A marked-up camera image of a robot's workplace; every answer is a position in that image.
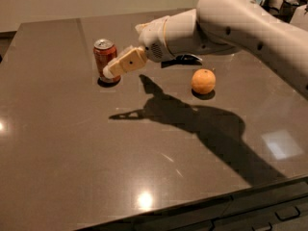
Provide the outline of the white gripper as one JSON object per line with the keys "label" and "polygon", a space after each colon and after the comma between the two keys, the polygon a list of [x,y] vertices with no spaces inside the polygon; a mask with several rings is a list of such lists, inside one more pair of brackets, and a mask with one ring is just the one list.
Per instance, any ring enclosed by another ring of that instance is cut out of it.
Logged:
{"label": "white gripper", "polygon": [[169,60],[169,51],[165,40],[167,16],[138,24],[135,29],[139,34],[141,47],[132,45],[123,49],[116,58],[104,67],[104,75],[112,79],[145,67],[147,58],[155,63]]}

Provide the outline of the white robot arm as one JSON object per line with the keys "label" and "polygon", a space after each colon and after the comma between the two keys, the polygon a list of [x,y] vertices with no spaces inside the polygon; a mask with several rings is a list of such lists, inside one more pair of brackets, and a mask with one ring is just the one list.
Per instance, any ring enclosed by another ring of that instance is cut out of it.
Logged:
{"label": "white robot arm", "polygon": [[113,79],[178,57],[227,55],[243,49],[308,97],[308,31],[270,15],[253,0],[199,0],[184,13],[136,26],[139,45],[122,51],[103,68]]}

